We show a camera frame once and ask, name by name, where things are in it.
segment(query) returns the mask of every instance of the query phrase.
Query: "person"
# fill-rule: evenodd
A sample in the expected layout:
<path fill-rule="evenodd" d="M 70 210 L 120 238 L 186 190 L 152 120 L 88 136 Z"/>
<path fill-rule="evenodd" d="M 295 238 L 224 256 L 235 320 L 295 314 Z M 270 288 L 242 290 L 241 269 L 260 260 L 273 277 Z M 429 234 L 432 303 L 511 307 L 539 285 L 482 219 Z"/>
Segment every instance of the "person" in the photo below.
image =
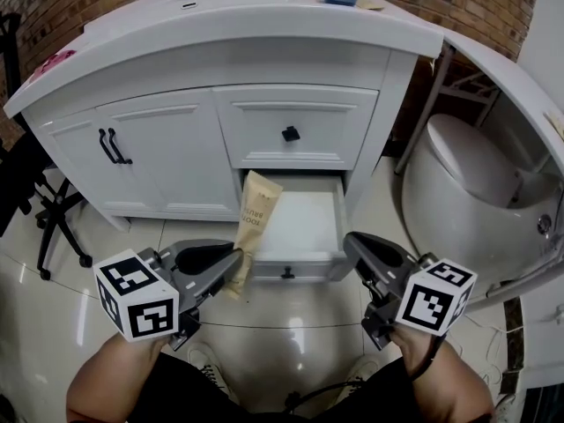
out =
<path fill-rule="evenodd" d="M 377 359 L 361 357 L 330 409 L 315 417 L 335 421 L 351 416 L 379 422 L 490 421 L 494 403 L 481 378 L 447 342 L 428 364 L 434 339 L 396 326 L 391 334 L 403 355 L 384 368 Z M 218 360 L 204 344 L 188 347 L 188 363 L 160 353 L 166 338 L 128 343 L 111 337 L 80 368 L 67 393 L 68 422 L 138 423 L 203 421 L 286 421 L 288 413 L 251 414 L 237 403 L 221 374 Z M 417 379 L 415 372 L 428 368 Z"/>

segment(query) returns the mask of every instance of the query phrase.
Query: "white cube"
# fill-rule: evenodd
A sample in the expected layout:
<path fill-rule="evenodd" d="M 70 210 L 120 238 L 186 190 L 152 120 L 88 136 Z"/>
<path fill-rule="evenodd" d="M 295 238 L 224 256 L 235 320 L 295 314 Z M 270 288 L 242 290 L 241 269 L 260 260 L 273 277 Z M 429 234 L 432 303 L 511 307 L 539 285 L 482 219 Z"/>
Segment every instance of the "white cube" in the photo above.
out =
<path fill-rule="evenodd" d="M 396 321 L 441 336 L 464 312 L 477 274 L 442 259 L 409 277 Z"/>
<path fill-rule="evenodd" d="M 127 249 L 93 266 L 100 304 L 132 342 L 178 331 L 178 291 Z"/>

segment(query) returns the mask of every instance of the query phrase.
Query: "person's right hand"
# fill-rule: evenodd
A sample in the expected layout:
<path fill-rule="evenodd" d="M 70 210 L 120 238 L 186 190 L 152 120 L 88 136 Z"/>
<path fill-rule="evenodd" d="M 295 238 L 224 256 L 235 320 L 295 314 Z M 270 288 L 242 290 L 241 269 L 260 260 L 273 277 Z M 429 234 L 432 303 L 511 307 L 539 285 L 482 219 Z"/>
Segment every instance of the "person's right hand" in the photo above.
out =
<path fill-rule="evenodd" d="M 429 354 L 433 336 L 403 324 L 396 324 L 390 338 L 402 351 L 407 374 L 413 375 Z"/>

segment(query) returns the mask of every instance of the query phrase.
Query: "person's arm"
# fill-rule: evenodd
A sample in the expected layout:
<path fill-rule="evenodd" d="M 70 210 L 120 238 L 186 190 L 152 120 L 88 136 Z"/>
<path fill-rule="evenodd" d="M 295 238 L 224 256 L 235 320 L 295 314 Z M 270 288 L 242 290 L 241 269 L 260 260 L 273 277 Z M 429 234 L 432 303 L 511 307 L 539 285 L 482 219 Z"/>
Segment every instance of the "person's arm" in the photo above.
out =
<path fill-rule="evenodd" d="M 167 338 L 128 343 L 111 337 L 78 371 L 67 392 L 67 421 L 123 423 Z"/>
<path fill-rule="evenodd" d="M 413 375 L 425 361 L 432 337 L 398 325 L 391 338 L 401 349 L 407 374 Z M 413 390 L 427 421 L 468 423 L 484 415 L 494 416 L 489 388 L 446 341 L 428 370 L 413 381 Z"/>

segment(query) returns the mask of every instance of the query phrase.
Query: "toilet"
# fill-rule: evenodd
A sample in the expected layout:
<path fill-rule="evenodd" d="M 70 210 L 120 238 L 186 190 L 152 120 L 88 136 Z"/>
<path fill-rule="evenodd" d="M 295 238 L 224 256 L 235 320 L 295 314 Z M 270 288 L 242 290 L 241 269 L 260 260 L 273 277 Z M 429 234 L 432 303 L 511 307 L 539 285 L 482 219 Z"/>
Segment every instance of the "toilet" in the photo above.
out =
<path fill-rule="evenodd" d="M 404 222 L 420 254 L 476 271 L 487 289 L 557 254 L 562 191 L 559 177 L 523 171 L 472 126 L 433 115 L 404 173 Z"/>

